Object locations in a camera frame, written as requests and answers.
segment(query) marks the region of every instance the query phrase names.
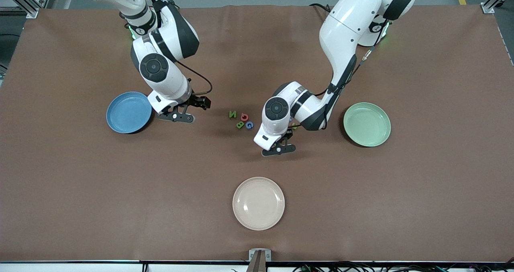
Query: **brown cloth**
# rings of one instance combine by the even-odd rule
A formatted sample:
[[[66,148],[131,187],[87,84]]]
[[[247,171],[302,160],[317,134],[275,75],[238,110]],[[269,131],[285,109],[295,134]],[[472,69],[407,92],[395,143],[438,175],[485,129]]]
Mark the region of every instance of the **brown cloth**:
[[[297,80],[323,91],[332,69],[315,7],[184,9],[200,36],[184,62],[210,78],[194,124],[112,131],[111,100],[149,93],[117,10],[41,10],[0,89],[0,260],[247,259],[505,261],[514,254],[514,69],[478,6],[415,6],[389,28],[343,92],[328,129],[298,129],[297,151],[264,158],[265,101]],[[367,49],[359,48],[360,58]],[[196,91],[207,84],[191,72]],[[385,144],[342,129],[357,102],[384,109]],[[244,228],[237,186],[268,177],[285,213]]]

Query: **black cable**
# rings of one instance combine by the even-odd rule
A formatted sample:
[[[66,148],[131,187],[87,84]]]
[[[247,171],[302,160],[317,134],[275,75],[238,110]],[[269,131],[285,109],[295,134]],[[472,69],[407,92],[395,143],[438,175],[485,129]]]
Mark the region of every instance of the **black cable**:
[[[435,269],[433,269],[433,268],[422,268],[417,265],[393,266],[393,267],[388,267],[385,271],[389,272],[389,270],[391,270],[393,268],[400,268],[399,270],[395,270],[394,272],[410,272],[410,271],[435,272]]]
[[[375,50],[375,47],[377,46],[378,42],[380,41],[380,38],[382,38],[382,34],[383,34],[383,31],[384,31],[384,27],[387,25],[387,23],[389,22],[389,20],[385,20],[383,23],[382,23],[382,29],[380,29],[380,34],[378,35],[377,37],[377,40],[375,40],[375,43],[373,44],[373,46],[369,49],[371,51],[374,51]],[[364,63],[364,60],[361,60],[359,65],[357,66],[357,68],[352,72],[352,76],[357,72],[357,70],[359,69],[359,67]]]
[[[309,4],[309,6],[317,6],[317,7],[321,7],[321,8],[323,8],[326,12],[330,12],[330,8],[328,7],[328,4],[327,4],[327,6],[323,6],[323,5],[319,4],[319,3],[312,3],[312,4]]]
[[[206,94],[208,94],[208,93],[210,93],[212,91],[212,83],[211,83],[210,80],[208,80],[205,76],[202,76],[200,73],[197,73],[194,69],[191,69],[187,65],[181,63],[180,61],[178,61],[177,63],[182,65],[186,69],[189,69],[189,71],[192,71],[193,73],[195,73],[199,77],[203,78],[209,84],[209,90],[208,91],[202,91],[201,93],[192,93],[192,95],[194,95],[194,96],[206,95]]]
[[[156,12],[155,15],[157,16],[157,27],[160,28],[162,24],[162,18],[160,16],[160,11]]]
[[[365,267],[371,269],[372,272],[375,272],[375,269],[373,267],[371,267],[371,266],[369,266],[369,265],[367,265],[365,263],[360,263],[360,266],[361,266],[361,269],[366,271],[366,272],[367,272],[367,269]]]
[[[507,269],[505,269],[503,267],[498,267],[496,264],[494,265],[494,268],[495,268],[495,270],[503,270],[503,272],[508,272]]]
[[[327,120],[327,118],[326,118],[326,115],[327,115],[327,113],[328,113],[328,111],[327,111],[327,109],[326,109],[327,107],[328,107],[328,104],[325,104],[325,107],[323,107],[323,117],[324,117],[324,124],[325,124],[325,125],[323,126],[323,128],[321,128],[322,130],[326,130],[326,128],[327,128],[327,124],[328,124],[328,123],[327,123],[327,122],[328,122],[328,120]]]
[[[455,265],[457,265],[457,263],[453,263],[450,267],[448,267],[448,268],[446,268],[446,269],[444,269],[444,270],[449,271],[449,270],[450,270],[451,268],[453,268]]]
[[[16,37],[20,37],[19,35],[14,35],[14,34],[0,34],[0,36],[16,36]]]
[[[322,91],[321,93],[316,93],[314,96],[316,96],[316,97],[317,97],[317,96],[320,96],[320,95],[322,95],[322,94],[326,93],[326,90],[327,90],[327,89],[325,89],[325,90],[324,90],[324,91]]]

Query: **green led light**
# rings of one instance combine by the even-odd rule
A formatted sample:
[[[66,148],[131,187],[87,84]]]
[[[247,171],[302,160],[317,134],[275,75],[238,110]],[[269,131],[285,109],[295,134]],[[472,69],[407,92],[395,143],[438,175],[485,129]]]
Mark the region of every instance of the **green led light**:
[[[132,39],[136,40],[136,36],[134,35],[134,31],[132,31],[132,27],[130,27],[130,25],[128,26],[128,30],[130,30],[130,33],[132,34]]]
[[[382,37],[386,36],[387,28],[389,27],[389,22],[384,27],[384,31],[382,31]]]

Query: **black joint cap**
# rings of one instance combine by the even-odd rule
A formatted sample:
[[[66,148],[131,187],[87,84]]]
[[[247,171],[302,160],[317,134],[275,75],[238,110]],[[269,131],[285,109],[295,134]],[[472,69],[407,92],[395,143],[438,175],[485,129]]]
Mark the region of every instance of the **black joint cap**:
[[[147,80],[161,82],[166,78],[168,64],[164,56],[160,54],[149,54],[141,60],[139,70]]]
[[[281,97],[273,97],[264,106],[266,117],[270,120],[281,120],[288,116],[288,103]]]

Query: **green plate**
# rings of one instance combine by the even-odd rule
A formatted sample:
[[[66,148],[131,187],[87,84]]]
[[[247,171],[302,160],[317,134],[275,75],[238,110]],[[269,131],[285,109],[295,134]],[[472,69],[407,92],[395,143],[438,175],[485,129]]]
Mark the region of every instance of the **green plate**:
[[[361,146],[378,146],[391,134],[391,122],[386,112],[369,102],[350,106],[343,124],[348,136]]]

